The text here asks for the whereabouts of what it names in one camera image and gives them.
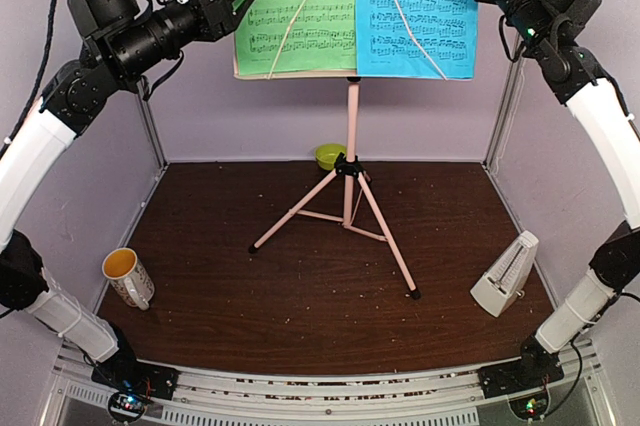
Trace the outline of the blue sheet music paper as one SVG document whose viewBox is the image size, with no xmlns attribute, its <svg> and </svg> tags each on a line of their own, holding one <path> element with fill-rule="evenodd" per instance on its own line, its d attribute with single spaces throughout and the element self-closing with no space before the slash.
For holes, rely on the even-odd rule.
<svg viewBox="0 0 640 426">
<path fill-rule="evenodd" d="M 356 0 L 355 20 L 356 65 L 362 77 L 474 77 L 474 0 Z"/>
</svg>

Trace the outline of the green sheet music paper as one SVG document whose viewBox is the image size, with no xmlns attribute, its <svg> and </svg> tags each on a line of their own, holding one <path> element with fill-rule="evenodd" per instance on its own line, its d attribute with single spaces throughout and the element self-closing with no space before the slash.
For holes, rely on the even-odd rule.
<svg viewBox="0 0 640 426">
<path fill-rule="evenodd" d="M 255 0 L 235 33 L 235 75 L 241 79 L 355 70 L 355 0 Z"/>
</svg>

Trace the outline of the pink music stand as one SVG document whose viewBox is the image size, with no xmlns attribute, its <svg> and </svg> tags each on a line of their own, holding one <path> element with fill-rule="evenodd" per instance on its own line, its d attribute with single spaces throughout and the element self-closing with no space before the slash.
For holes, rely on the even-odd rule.
<svg viewBox="0 0 640 426">
<path fill-rule="evenodd" d="M 347 90 L 347 137 L 346 151 L 338 154 L 331 171 L 311 188 L 296 204 L 294 204 L 278 221 L 276 221 L 265 233 L 253 242 L 248 252 L 256 253 L 269 239 L 271 239 L 287 222 L 296 216 L 329 221 L 340 225 L 343 229 L 355 234 L 385 243 L 399 267 L 408 288 L 409 296 L 418 300 L 421 292 L 417 286 L 395 238 L 389 228 L 386 219 L 375 199 L 370 186 L 370 176 L 359 161 L 356 154 L 357 145 L 357 125 L 360 104 L 360 86 L 362 77 L 352 74 L 346 77 L 348 81 Z M 316 211 L 309 211 L 305 207 L 311 200 L 323 191 L 329 184 L 338 177 L 344 179 L 343 211 L 340 216 L 324 214 Z M 374 233 L 354 225 L 360 201 L 365 199 L 376 219 L 381 230 Z"/>
</svg>

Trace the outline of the white metronome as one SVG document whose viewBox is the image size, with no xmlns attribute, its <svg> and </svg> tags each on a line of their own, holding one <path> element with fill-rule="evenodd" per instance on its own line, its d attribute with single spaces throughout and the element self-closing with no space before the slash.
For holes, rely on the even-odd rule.
<svg viewBox="0 0 640 426">
<path fill-rule="evenodd" d="M 524 296 L 538 246 L 538 238 L 523 231 L 471 288 L 473 299 L 491 316 L 499 317 Z"/>
</svg>

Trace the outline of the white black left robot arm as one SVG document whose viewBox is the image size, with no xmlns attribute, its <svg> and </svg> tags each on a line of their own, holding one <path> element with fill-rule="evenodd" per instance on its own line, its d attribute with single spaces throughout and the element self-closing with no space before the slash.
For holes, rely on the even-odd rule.
<svg viewBox="0 0 640 426">
<path fill-rule="evenodd" d="M 191 42 L 216 42 L 239 27 L 255 0 L 171 0 L 141 10 L 136 0 L 68 0 L 83 41 L 79 59 L 64 64 L 27 109 L 1 158 L 1 303 L 25 310 L 75 343 L 123 390 L 144 370 L 113 326 L 90 313 L 46 275 L 39 254 L 15 226 L 44 176 L 86 132 L 118 91 L 163 60 L 179 59 Z"/>
</svg>

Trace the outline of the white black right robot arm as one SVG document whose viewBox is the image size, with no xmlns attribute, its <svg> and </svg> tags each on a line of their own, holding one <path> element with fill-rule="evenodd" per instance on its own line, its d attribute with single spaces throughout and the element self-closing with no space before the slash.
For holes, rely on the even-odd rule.
<svg viewBox="0 0 640 426">
<path fill-rule="evenodd" d="M 522 345 L 512 376 L 535 386 L 558 353 L 639 274 L 639 131 L 616 80 L 576 39 L 602 0 L 474 0 L 497 6 L 539 65 L 558 102 L 589 136 L 616 188 L 624 220 L 595 252 L 585 276 Z"/>
</svg>

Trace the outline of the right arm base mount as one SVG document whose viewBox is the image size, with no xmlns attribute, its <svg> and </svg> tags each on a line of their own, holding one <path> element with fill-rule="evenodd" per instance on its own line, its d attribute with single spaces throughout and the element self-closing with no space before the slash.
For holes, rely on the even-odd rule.
<svg viewBox="0 0 640 426">
<path fill-rule="evenodd" d="M 477 373 L 486 399 L 541 388 L 545 383 L 564 378 L 564 371 L 559 365 L 528 370 L 522 360 L 484 366 Z"/>
</svg>

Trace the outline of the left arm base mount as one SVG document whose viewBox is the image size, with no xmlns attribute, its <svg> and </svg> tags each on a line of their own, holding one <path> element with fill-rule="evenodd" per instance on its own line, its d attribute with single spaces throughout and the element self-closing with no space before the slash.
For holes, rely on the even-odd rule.
<svg viewBox="0 0 640 426">
<path fill-rule="evenodd" d="M 105 364 L 93 367 L 91 380 L 121 392 L 152 399 L 171 400 L 179 379 L 179 371 L 168 366 L 136 362 L 132 369 L 112 371 Z"/>
</svg>

